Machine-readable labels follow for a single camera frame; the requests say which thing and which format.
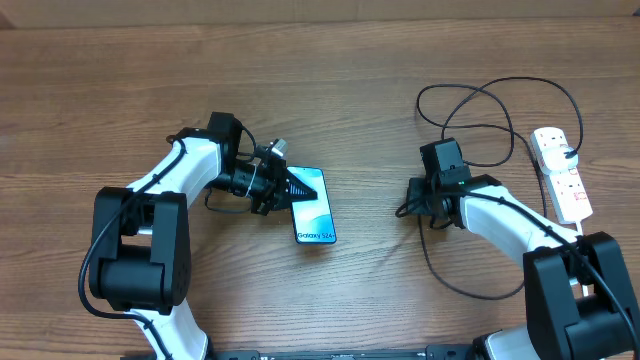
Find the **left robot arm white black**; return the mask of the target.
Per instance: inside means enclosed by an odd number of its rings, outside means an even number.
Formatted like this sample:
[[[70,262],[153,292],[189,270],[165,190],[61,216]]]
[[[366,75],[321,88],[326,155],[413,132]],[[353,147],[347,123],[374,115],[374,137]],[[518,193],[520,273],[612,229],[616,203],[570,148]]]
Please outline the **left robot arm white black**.
[[[206,128],[168,136],[171,151],[146,176],[96,195],[91,245],[78,275],[80,302],[95,317],[134,321],[154,359],[216,356],[187,301],[188,211],[203,190],[246,198],[259,215],[320,196],[287,169],[276,146],[240,152],[247,132],[233,114],[214,112]]]

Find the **Galaxy smartphone blue screen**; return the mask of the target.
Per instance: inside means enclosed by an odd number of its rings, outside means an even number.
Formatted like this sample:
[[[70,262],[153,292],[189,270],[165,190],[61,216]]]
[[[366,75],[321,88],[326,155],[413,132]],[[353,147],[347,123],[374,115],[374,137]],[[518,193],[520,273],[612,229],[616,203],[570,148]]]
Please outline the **Galaxy smartphone blue screen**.
[[[299,244],[333,244],[336,231],[331,214],[324,172],[319,168],[289,166],[288,170],[317,193],[314,200],[292,203],[294,235]]]

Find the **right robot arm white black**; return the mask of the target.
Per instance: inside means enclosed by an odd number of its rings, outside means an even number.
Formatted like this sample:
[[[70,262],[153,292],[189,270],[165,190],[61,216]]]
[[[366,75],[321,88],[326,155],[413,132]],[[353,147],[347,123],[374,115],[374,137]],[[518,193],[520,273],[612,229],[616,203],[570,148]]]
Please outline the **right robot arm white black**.
[[[469,345],[441,345],[430,358],[604,359],[639,352],[639,306],[618,242],[582,235],[515,199],[500,181],[472,176],[449,138],[420,149],[422,178],[409,181],[397,217],[430,217],[488,240],[523,271],[526,322],[481,335]]]

